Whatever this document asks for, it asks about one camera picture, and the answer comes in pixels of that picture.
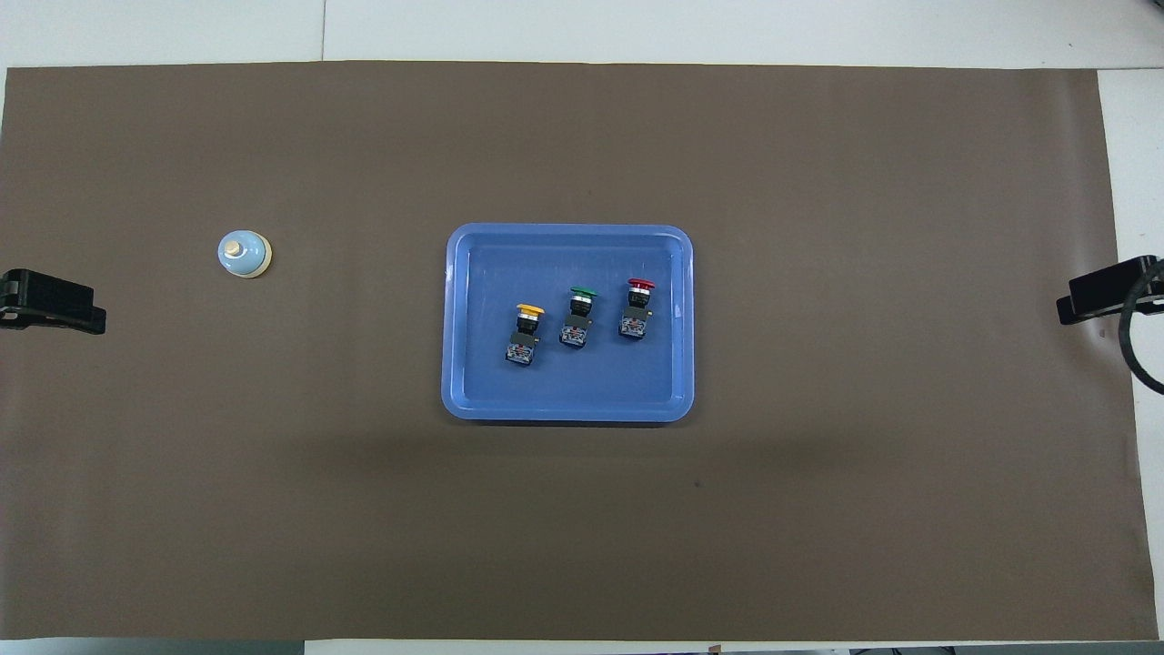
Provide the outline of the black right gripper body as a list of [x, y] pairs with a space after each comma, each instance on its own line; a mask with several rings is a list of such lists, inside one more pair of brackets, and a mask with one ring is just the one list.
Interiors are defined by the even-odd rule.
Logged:
[[1140, 256], [1074, 277], [1069, 282], [1069, 296], [1073, 296], [1078, 304], [1083, 301], [1091, 306], [1121, 302], [1122, 311], [1133, 287], [1157, 264], [1161, 264], [1161, 257]]

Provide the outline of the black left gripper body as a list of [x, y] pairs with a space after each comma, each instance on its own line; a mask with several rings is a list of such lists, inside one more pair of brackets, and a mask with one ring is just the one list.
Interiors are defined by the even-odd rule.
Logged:
[[72, 314], [95, 307], [93, 289], [24, 268], [3, 273], [1, 304], [3, 328], [41, 327], [36, 319], [45, 312]]

